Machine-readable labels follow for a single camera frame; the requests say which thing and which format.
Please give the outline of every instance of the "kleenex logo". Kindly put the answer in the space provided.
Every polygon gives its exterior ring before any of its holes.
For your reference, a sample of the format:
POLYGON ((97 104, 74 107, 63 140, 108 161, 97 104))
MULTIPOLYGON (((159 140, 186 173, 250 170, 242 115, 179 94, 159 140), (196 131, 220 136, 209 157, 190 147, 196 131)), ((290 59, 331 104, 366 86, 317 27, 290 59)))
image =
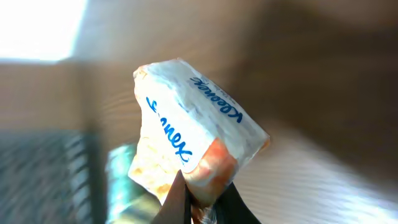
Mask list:
POLYGON ((194 77, 190 78, 191 81, 195 82, 194 84, 198 86, 199 90, 205 94, 205 96, 210 97, 210 100, 213 102, 217 102, 218 106, 221 106, 220 111, 224 114, 228 114, 230 118, 237 118, 236 122, 240 123, 242 121, 242 113, 238 112, 237 109, 231 106, 229 103, 225 102, 225 100, 221 99, 215 93, 211 92, 211 89, 207 86, 209 83, 205 83, 201 79, 194 77))
MULTIPOLYGON (((158 112, 156 112, 157 102, 152 101, 152 103, 151 103, 148 97, 147 97, 147 102, 148 102, 149 107, 152 109, 152 111, 157 113, 158 117, 160 117, 160 114, 158 112)), ((164 127, 164 133, 167 135, 167 138, 171 142, 172 146, 174 148, 178 149, 178 151, 175 152, 175 154, 180 156, 182 163, 188 162, 189 158, 184 158, 184 157, 182 157, 182 155, 183 154, 192 155, 192 152, 188 151, 188 150, 183 150, 183 148, 185 146, 185 141, 182 141, 179 144, 177 144, 181 140, 181 134, 176 132, 173 135, 175 130, 174 130, 174 128, 171 127, 171 124, 167 124, 166 117, 161 118, 160 122, 162 122, 162 126, 164 127)))

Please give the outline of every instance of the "plastic packaging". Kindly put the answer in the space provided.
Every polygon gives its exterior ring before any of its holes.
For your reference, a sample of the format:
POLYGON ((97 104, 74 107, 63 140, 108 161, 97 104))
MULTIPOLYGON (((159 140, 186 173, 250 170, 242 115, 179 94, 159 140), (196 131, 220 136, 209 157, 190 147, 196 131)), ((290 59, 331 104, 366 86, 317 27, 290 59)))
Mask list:
POLYGON ((134 81, 142 126, 129 176, 161 203, 181 169, 199 204, 213 204, 269 144, 242 107, 183 60, 141 66, 134 81))

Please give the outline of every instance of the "tissue packet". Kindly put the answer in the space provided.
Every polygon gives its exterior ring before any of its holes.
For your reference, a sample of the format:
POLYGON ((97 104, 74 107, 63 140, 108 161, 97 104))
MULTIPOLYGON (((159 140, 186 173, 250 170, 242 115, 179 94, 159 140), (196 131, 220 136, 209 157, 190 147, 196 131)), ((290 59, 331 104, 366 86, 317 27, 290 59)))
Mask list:
POLYGON ((163 203, 179 169, 197 202, 213 204, 269 135, 228 94, 187 62, 139 67, 140 140, 129 176, 163 203))

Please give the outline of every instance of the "blurred background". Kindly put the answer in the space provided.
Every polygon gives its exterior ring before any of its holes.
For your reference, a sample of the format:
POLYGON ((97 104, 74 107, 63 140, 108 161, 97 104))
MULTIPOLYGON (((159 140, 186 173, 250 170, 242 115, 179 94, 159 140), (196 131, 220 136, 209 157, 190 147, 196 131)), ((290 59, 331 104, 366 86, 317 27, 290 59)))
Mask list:
POLYGON ((272 137, 234 181, 261 222, 397 223, 397 10, 0 0, 0 218, 104 223, 108 152, 139 139, 132 72, 181 57, 272 137))

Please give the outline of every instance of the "blurred teal package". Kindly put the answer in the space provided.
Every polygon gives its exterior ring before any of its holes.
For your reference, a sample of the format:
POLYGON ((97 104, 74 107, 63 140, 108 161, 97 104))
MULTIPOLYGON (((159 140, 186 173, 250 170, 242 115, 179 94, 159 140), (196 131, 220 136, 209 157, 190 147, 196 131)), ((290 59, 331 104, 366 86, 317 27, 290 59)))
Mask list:
POLYGON ((108 223, 117 219, 134 200, 134 182, 128 177, 136 153, 133 145, 123 145, 108 153, 108 223))

